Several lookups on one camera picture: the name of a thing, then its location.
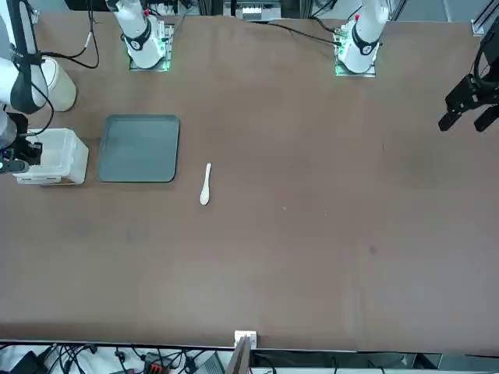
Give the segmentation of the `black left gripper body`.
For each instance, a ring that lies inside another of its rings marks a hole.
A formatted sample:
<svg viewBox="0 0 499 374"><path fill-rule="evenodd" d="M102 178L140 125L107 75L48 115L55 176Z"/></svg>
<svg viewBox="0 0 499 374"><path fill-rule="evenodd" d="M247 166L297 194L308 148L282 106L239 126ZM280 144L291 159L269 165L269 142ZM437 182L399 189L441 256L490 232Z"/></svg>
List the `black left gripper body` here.
<svg viewBox="0 0 499 374"><path fill-rule="evenodd" d="M480 62L487 61L488 73L482 75ZM476 84L476 104L496 104L498 102L498 27L492 26L483 39L473 63L473 79Z"/></svg>

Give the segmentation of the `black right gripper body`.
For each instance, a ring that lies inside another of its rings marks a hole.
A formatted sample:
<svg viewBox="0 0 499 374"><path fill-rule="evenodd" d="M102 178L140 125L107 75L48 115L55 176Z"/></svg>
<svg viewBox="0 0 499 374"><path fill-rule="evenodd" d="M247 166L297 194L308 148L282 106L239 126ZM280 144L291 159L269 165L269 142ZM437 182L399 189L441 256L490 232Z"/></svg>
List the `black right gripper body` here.
<svg viewBox="0 0 499 374"><path fill-rule="evenodd" d="M25 162L27 164L39 164L43 145L41 142L27 140L25 136L17 136L11 145L12 152L10 160L12 162Z"/></svg>

